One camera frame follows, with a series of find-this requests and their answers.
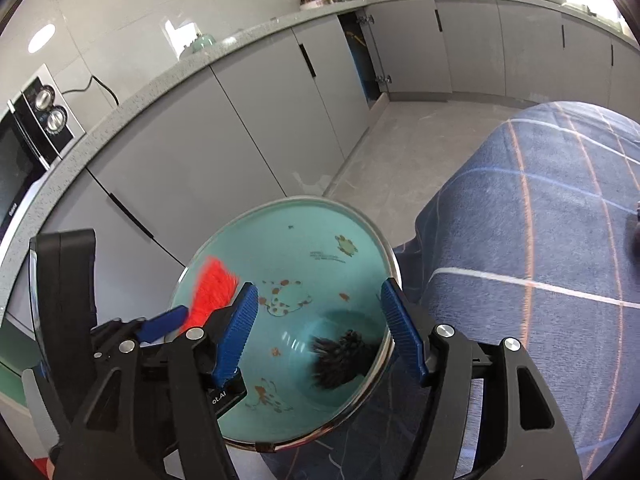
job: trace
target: bowl rim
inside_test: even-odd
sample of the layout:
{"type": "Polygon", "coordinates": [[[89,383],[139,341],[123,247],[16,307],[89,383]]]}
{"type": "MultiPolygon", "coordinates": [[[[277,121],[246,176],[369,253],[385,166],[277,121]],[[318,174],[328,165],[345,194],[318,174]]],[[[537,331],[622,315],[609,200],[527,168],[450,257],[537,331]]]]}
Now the bowl rim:
{"type": "MultiPolygon", "coordinates": [[[[363,224],[369,231],[370,234],[374,237],[374,239],[380,244],[382,247],[384,254],[386,256],[388,270],[391,273],[391,277],[398,282],[398,286],[402,288],[402,278],[400,276],[400,267],[398,266],[398,260],[396,259],[396,254],[394,253],[393,247],[386,240],[385,236],[382,234],[380,228],[362,211],[355,208],[354,206],[341,202],[339,200],[334,200],[332,198],[327,198],[324,196],[313,196],[313,195],[296,195],[296,196],[287,196],[284,198],[280,198],[277,200],[272,200],[271,202],[266,202],[262,205],[256,206],[248,211],[245,211],[241,215],[229,221],[227,224],[218,229],[215,233],[213,233],[207,241],[205,241],[200,248],[195,252],[187,266],[184,267],[184,271],[180,275],[178,282],[175,285],[174,292],[171,295],[170,305],[174,302],[174,297],[178,291],[178,287],[182,282],[183,277],[186,275],[188,269],[191,267],[191,264],[200,256],[200,253],[204,250],[204,248],[209,244],[213,238],[218,236],[223,230],[227,229],[229,226],[235,224],[236,222],[241,221],[243,218],[252,215],[262,209],[267,209],[271,206],[287,203],[287,202],[318,202],[325,205],[338,206],[342,209],[347,210],[349,213],[353,214],[360,222],[363,224]]],[[[316,430],[305,433],[296,438],[292,438],[290,440],[271,443],[271,442],[245,442],[242,440],[234,440],[232,438],[227,438],[223,436],[225,443],[228,445],[246,450],[246,451],[257,451],[257,452],[276,452],[284,449],[291,449],[293,447],[302,446],[303,444],[308,444],[312,442],[324,434],[329,433],[334,430],[340,424],[345,422],[353,413],[357,411],[357,409],[369,399],[370,395],[373,393],[373,390],[380,382],[382,378],[382,374],[384,373],[386,366],[391,359],[391,354],[394,350],[394,340],[391,337],[391,332],[389,332],[388,325],[385,328],[385,335],[382,338],[382,343],[380,344],[380,348],[378,349],[378,354],[376,355],[376,360],[374,361],[371,370],[365,377],[364,381],[360,385],[360,388],[353,393],[347,404],[336,413],[331,420],[324,423],[320,428],[316,430]]]]}

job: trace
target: blue gripper pad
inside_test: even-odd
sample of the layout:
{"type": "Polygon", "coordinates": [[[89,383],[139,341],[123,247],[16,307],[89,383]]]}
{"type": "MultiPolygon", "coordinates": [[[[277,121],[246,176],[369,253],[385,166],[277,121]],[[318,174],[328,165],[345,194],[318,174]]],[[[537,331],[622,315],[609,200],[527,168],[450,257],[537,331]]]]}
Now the blue gripper pad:
{"type": "Polygon", "coordinates": [[[219,388],[223,388],[236,374],[244,345],[258,314],[258,289],[255,285],[247,285],[240,290],[233,302],[235,311],[218,343],[216,368],[211,377],[219,388]]]}
{"type": "Polygon", "coordinates": [[[180,305],[153,319],[147,319],[136,332],[136,338],[140,343],[157,341],[169,332],[179,329],[188,315],[189,309],[180,305]]]}
{"type": "Polygon", "coordinates": [[[396,348],[398,348],[409,374],[421,385],[424,384],[429,375],[424,363],[424,342],[390,280],[386,280],[382,284],[380,299],[386,323],[389,325],[396,348]]]}

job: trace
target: cabinet door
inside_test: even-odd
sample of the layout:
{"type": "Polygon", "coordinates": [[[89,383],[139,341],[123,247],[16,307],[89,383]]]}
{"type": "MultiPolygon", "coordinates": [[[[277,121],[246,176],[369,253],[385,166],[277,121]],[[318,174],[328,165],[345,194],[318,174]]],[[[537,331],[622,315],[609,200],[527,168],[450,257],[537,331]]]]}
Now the cabinet door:
{"type": "Polygon", "coordinates": [[[29,296],[29,260],[25,259],[20,272],[15,279],[14,288],[6,306],[6,321],[14,324],[31,338],[33,335],[33,321],[31,320],[31,298],[29,296]]]}
{"type": "Polygon", "coordinates": [[[326,16],[293,29],[316,76],[342,154],[349,156],[367,129],[369,105],[338,17],[326,16]]]}
{"type": "Polygon", "coordinates": [[[385,2],[367,13],[390,92],[451,92],[434,0],[385,2]]]}
{"type": "Polygon", "coordinates": [[[505,95],[504,51],[495,0],[436,0],[451,89],[505,95]]]}
{"type": "MultiPolygon", "coordinates": [[[[43,232],[95,230],[98,324],[115,317],[153,317],[171,305],[184,267],[116,207],[85,170],[56,205],[43,232]]],[[[19,319],[33,329],[31,316],[19,319]]]]}
{"type": "Polygon", "coordinates": [[[284,30],[212,65],[288,195],[322,195],[344,162],[293,32],[284,30]]]}
{"type": "Polygon", "coordinates": [[[583,20],[562,16],[562,99],[607,106],[611,38],[583,20]]]}
{"type": "Polygon", "coordinates": [[[506,94],[538,103],[562,98],[560,12],[499,2],[506,94]]]}
{"type": "Polygon", "coordinates": [[[132,121],[90,169],[184,264],[230,220],[284,197],[209,68],[132,121]]]}
{"type": "Polygon", "coordinates": [[[640,52],[617,38],[612,44],[609,108],[640,121],[640,52]]]}

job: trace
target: metal screw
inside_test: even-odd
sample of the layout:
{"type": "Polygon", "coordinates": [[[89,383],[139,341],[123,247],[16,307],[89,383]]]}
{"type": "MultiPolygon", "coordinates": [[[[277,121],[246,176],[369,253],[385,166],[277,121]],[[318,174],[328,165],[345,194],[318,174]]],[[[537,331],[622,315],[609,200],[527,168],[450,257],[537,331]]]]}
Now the metal screw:
{"type": "Polygon", "coordinates": [[[520,350],[521,346],[520,342],[514,337],[508,337],[507,339],[505,339],[504,345],[508,350],[511,350],[512,352],[517,352],[518,350],[520,350]]]}
{"type": "Polygon", "coordinates": [[[120,343],[120,345],[118,346],[118,350],[120,350],[123,354],[128,354],[135,347],[136,344],[131,339],[127,339],[126,341],[120,343]]]}
{"type": "Polygon", "coordinates": [[[436,332],[442,337],[451,337],[456,333],[456,331],[453,330],[453,327],[449,325],[438,325],[436,327],[436,332]]]}
{"type": "Polygon", "coordinates": [[[204,330],[199,326],[190,328],[187,330],[187,339],[191,339],[192,341],[197,341],[202,336],[204,336],[204,330]]]}

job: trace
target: kitchen countertop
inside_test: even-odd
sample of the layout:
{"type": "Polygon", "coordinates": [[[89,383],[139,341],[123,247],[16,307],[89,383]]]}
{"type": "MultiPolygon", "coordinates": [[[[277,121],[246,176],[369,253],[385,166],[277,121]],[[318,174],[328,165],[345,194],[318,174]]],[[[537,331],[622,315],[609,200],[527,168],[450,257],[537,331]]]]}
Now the kitchen countertop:
{"type": "MultiPolygon", "coordinates": [[[[89,161],[111,140],[121,129],[133,120],[140,112],[156,101],[160,96],[180,84],[191,75],[206,68],[222,57],[241,49],[248,44],[266,38],[286,28],[305,23],[330,14],[342,14],[361,9],[376,3],[395,0],[352,0],[318,9],[305,10],[288,14],[276,20],[262,23],[244,30],[231,38],[204,48],[191,56],[180,60],[169,70],[142,87],[136,94],[124,101],[119,107],[107,115],[89,133],[76,142],[63,160],[49,173],[40,189],[33,194],[22,215],[16,214],[12,222],[13,235],[8,235],[0,244],[0,322],[9,301],[14,282],[24,261],[29,247],[29,240],[42,228],[45,220],[67,188],[76,179],[89,161]]],[[[584,20],[625,41],[639,49],[633,39],[628,38],[615,28],[588,16],[583,12],[561,7],[545,0],[508,0],[537,5],[551,10],[559,10],[567,15],[584,20]]]]}

